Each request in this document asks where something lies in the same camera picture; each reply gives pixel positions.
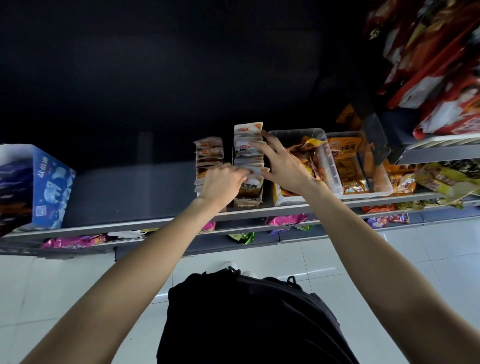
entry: black clothing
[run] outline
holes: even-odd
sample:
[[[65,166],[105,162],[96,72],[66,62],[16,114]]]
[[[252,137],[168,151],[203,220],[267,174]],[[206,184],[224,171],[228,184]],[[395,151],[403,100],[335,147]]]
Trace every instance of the black clothing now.
[[[168,300],[158,362],[301,355],[321,363],[358,363],[333,313],[293,276],[287,282],[256,279],[232,268],[192,274],[168,291]]]

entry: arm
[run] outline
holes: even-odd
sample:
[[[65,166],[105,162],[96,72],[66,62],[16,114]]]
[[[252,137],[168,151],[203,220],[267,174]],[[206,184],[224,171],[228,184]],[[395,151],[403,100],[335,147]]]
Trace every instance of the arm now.
[[[229,163],[210,170],[200,196],[112,266],[22,364],[110,363],[195,235],[233,200],[248,173]]]
[[[457,315],[425,277],[375,230],[310,176],[269,134],[266,179],[302,195],[375,316],[412,363],[478,363],[480,333]]]

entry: person's left hand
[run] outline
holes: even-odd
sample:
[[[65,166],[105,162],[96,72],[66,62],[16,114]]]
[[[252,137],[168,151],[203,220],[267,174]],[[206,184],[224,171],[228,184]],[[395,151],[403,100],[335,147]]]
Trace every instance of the person's left hand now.
[[[206,173],[198,198],[218,207],[220,211],[238,195],[240,186],[249,173],[248,169],[232,166],[230,163],[220,164]]]

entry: forearm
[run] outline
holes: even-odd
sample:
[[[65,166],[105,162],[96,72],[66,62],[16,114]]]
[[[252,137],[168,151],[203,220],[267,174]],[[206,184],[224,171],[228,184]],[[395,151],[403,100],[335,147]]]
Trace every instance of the forearm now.
[[[365,300],[402,311],[438,295],[425,277],[324,183],[314,181],[304,198],[325,228],[340,260]]]
[[[38,358],[49,363],[111,361],[195,235],[219,210],[195,199],[171,223],[112,266],[23,363]]]

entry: person's left arm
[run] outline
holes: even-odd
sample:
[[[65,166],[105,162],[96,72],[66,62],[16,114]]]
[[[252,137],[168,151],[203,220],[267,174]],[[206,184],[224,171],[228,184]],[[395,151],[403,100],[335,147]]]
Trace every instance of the person's left arm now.
[[[114,264],[21,364],[110,363],[195,235],[233,200],[248,173],[229,163],[209,170],[200,196]]]

